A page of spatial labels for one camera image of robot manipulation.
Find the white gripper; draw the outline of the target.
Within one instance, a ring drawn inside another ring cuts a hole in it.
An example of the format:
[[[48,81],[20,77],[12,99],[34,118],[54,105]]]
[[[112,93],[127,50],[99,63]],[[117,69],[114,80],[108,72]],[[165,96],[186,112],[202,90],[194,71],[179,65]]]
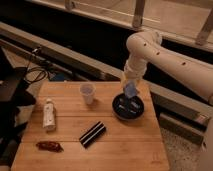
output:
[[[125,66],[124,71],[122,73],[122,77],[121,77],[122,89],[123,90],[125,89],[125,87],[129,81],[134,82],[136,85],[136,88],[139,88],[142,76],[143,76],[143,73],[141,71],[132,70],[128,66]]]

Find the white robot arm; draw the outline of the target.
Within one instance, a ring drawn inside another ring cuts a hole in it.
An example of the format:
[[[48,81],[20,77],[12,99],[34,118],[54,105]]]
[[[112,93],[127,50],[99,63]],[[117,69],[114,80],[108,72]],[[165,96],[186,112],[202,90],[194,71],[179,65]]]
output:
[[[155,31],[137,32],[127,38],[129,58],[124,65],[123,82],[138,83],[147,63],[151,63],[213,107],[213,67],[168,50],[161,42],[161,36]],[[196,171],[213,171],[213,116],[204,135]]]

